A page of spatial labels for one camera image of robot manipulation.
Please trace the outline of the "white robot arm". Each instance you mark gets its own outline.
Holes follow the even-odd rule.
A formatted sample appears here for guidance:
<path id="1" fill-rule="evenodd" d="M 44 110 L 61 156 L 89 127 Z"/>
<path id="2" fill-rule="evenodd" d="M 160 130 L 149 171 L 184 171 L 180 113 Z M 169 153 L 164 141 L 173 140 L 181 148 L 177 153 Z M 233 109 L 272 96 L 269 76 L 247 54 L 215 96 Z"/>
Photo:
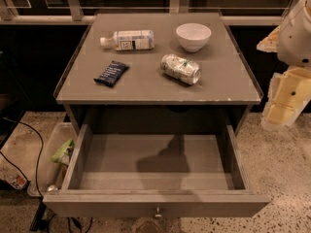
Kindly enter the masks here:
<path id="1" fill-rule="evenodd" d="M 299 0 L 257 49 L 276 52 L 289 65 L 283 74 L 273 74 L 261 125 L 266 130 L 291 126 L 311 100 L 311 0 Z"/>

